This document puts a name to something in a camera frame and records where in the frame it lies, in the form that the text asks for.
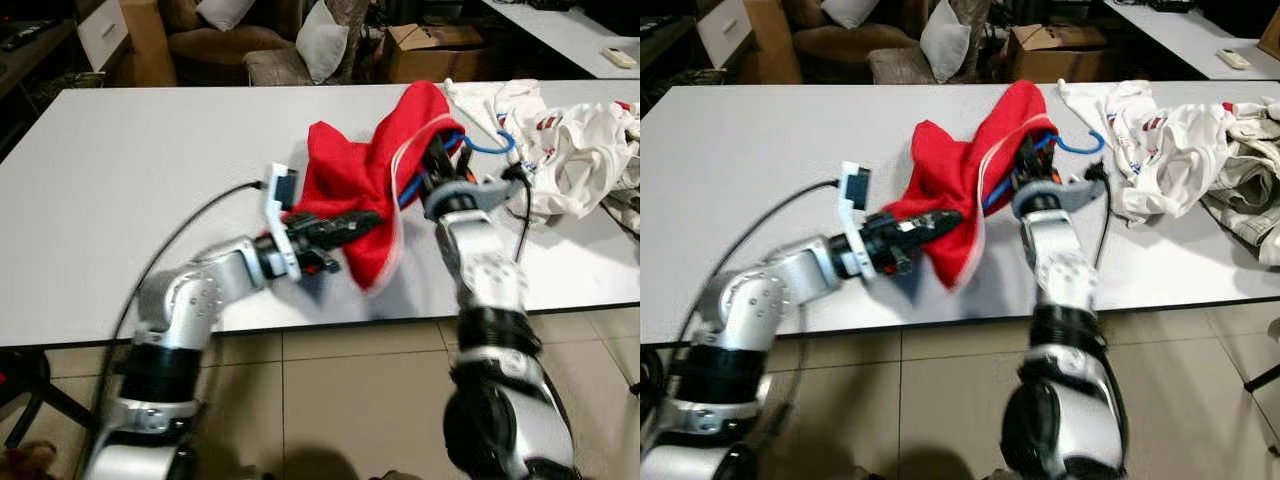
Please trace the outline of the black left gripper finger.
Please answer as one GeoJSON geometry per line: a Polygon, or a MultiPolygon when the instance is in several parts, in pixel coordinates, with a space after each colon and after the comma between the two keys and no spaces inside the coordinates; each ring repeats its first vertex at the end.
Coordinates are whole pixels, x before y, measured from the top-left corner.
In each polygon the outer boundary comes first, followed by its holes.
{"type": "Polygon", "coordinates": [[[372,210],[349,210],[334,216],[334,237],[366,236],[383,223],[381,214],[372,210]]]}
{"type": "Polygon", "coordinates": [[[936,209],[908,216],[899,223],[899,237],[905,241],[936,241],[964,223],[957,210],[936,209]]]}

